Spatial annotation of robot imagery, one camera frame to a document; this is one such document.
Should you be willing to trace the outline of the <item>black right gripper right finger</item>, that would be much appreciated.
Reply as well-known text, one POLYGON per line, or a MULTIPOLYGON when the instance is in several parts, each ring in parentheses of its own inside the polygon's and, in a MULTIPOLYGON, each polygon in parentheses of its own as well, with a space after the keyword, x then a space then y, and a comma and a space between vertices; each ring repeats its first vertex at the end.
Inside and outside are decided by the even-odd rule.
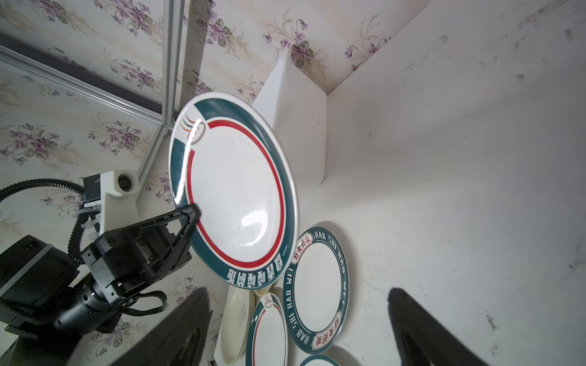
POLYGON ((389 317, 403 365, 484 365, 407 291, 392 288, 389 317))

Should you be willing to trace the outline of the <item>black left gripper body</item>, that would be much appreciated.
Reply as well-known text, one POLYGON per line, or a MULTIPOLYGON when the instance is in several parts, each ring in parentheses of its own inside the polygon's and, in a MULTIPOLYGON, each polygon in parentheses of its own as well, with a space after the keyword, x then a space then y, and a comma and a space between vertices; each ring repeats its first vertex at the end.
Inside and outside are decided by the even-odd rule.
POLYGON ((109 304, 134 297, 191 259, 188 242, 166 224, 111 230, 82 251, 94 291, 109 304))

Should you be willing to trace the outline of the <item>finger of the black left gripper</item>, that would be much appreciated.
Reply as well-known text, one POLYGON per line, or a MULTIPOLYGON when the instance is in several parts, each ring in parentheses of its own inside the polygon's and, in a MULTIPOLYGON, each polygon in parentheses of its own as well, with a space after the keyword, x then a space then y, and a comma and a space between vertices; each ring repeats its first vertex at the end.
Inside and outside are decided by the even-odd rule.
POLYGON ((192 259, 190 238, 200 216, 198 207, 188 204, 131 227, 131 242, 143 257, 145 274, 169 275, 192 259))

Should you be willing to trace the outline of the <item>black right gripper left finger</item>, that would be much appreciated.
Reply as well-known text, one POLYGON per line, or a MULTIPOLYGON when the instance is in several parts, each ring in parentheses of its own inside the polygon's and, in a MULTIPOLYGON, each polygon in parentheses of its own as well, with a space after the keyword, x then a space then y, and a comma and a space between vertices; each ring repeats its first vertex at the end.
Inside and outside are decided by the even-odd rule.
POLYGON ((198 365, 212 310, 207 288, 191 293, 114 365, 198 365))

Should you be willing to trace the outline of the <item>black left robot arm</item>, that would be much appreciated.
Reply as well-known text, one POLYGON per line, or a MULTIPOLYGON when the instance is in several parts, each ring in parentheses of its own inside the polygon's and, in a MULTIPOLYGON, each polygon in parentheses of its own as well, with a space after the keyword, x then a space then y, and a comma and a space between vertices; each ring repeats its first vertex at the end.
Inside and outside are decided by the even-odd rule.
POLYGON ((114 332, 120 318, 161 313, 153 285, 191 258, 194 204, 109 230, 84 249, 62 251, 33 236, 1 255, 1 321, 16 340, 4 365, 65 365, 90 332, 114 332))

